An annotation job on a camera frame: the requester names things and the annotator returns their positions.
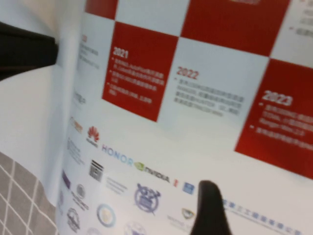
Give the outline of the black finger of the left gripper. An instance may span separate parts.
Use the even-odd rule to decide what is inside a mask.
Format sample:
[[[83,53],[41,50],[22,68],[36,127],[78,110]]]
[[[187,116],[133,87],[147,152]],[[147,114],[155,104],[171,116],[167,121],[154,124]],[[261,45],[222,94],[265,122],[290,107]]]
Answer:
[[[30,55],[17,56],[1,55],[0,56],[0,80],[5,80],[11,76],[35,70],[56,63],[57,53],[47,55]]]
[[[46,50],[58,52],[58,46],[55,38],[44,34],[32,32],[22,28],[18,28],[6,23],[0,23],[0,52],[12,51],[18,46],[29,47],[43,46]]]

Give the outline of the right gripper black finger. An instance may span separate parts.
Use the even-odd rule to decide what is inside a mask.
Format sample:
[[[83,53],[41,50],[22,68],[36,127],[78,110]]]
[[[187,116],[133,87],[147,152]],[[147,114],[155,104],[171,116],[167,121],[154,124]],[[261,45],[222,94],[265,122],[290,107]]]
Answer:
[[[207,180],[199,182],[197,215],[192,235],[231,235],[218,186]]]

